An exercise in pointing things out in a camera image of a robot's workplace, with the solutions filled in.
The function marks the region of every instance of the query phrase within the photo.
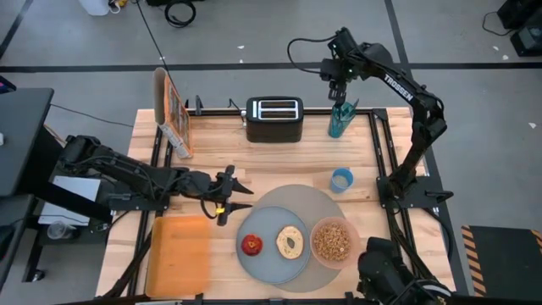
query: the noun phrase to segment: gray floor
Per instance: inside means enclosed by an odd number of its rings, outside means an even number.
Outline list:
[[[411,63],[510,63],[519,58],[508,38],[481,30],[482,16],[504,1],[393,0]],[[0,0],[0,41],[23,0]],[[169,64],[284,63],[293,37],[331,36],[342,25],[355,38],[383,43],[398,62],[384,1],[207,0],[196,3],[193,26],[171,28],[163,12],[143,4],[149,25]],[[495,16],[488,26],[503,31]],[[299,61],[319,61],[324,44],[295,46]],[[0,66],[160,64],[135,5],[117,15],[92,18],[77,1],[34,0]],[[434,144],[456,236],[461,225],[542,230],[542,120],[538,69],[414,70],[414,76],[445,101],[449,130]],[[53,102],[104,119],[131,123],[138,108],[152,106],[151,72],[4,74],[19,87],[52,87]],[[308,106],[329,106],[327,85],[292,69],[174,71],[183,97],[202,97],[206,107],[228,98],[296,95]],[[406,104],[379,80],[355,82],[349,97],[366,107]],[[52,108],[47,123],[61,136],[88,134],[126,152],[130,128],[107,125]],[[528,123],[540,125],[532,129]],[[93,297],[103,246],[46,247],[38,283],[22,284],[33,235],[27,233],[0,303],[58,303]]]

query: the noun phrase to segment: wooden table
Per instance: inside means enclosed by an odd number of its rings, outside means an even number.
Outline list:
[[[411,146],[411,115],[409,108],[387,108],[395,151],[401,162]],[[340,139],[327,135],[329,116],[306,116],[303,136],[298,143],[262,144],[246,140],[241,120],[237,116],[192,117],[195,156],[192,159],[173,158],[172,166],[186,166],[209,173],[212,177],[224,171],[226,165],[235,165],[235,176],[254,195],[238,194],[232,201],[255,203],[266,192],[278,186],[303,184],[318,188],[333,198],[346,218],[359,231],[363,248],[370,236],[390,238],[384,210],[379,205],[375,177],[379,175],[367,115],[359,115]],[[384,132],[378,124],[380,142],[384,145]],[[128,155],[150,162],[156,124],[152,110],[139,110],[135,118]],[[163,165],[165,143],[161,149],[159,166]],[[389,158],[384,150],[387,173],[391,172]],[[355,183],[343,194],[329,189],[329,178],[334,169],[349,167]],[[425,169],[419,165],[418,174]],[[211,284],[204,291],[206,299],[258,299],[282,298],[342,298],[345,291],[355,291],[357,268],[343,269],[327,286],[307,293],[292,293],[265,285],[250,277],[239,264],[235,254],[235,233],[250,209],[230,215],[225,227],[213,221],[211,240]],[[164,217],[202,214],[199,202],[184,197],[172,197]],[[133,211],[121,219],[111,230],[103,259],[97,295],[108,291],[124,272],[134,255],[137,228],[141,212]],[[439,223],[422,210],[411,209],[412,230],[418,253],[435,276],[450,289],[454,289],[450,265]],[[154,216],[149,219],[149,230]],[[147,261],[141,264],[137,293],[144,292]],[[194,296],[180,296],[192,299]]]

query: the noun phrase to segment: red tomato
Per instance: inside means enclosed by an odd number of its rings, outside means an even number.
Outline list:
[[[241,250],[248,256],[256,256],[263,249],[263,241],[254,234],[249,234],[241,242]]]

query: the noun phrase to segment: black toaster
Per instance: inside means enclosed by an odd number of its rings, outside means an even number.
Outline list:
[[[256,143],[301,140],[303,101],[299,97],[252,97],[246,101],[246,139]]]

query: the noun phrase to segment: bowl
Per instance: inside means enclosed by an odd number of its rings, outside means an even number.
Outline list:
[[[328,260],[321,255],[318,255],[316,252],[316,247],[314,245],[314,237],[316,236],[316,233],[325,225],[331,224],[331,223],[339,223],[341,225],[344,225],[346,228],[346,232],[348,237],[351,241],[351,247],[350,252],[348,253],[348,256],[341,260],[341,261],[332,261]],[[331,268],[331,269],[343,269],[347,266],[350,266],[357,262],[357,258],[359,257],[359,254],[362,252],[362,244],[360,242],[359,234],[357,234],[356,228],[346,221],[346,219],[341,217],[326,217],[324,219],[321,219],[314,225],[314,228],[311,232],[311,252],[314,255],[314,257],[325,267]]]

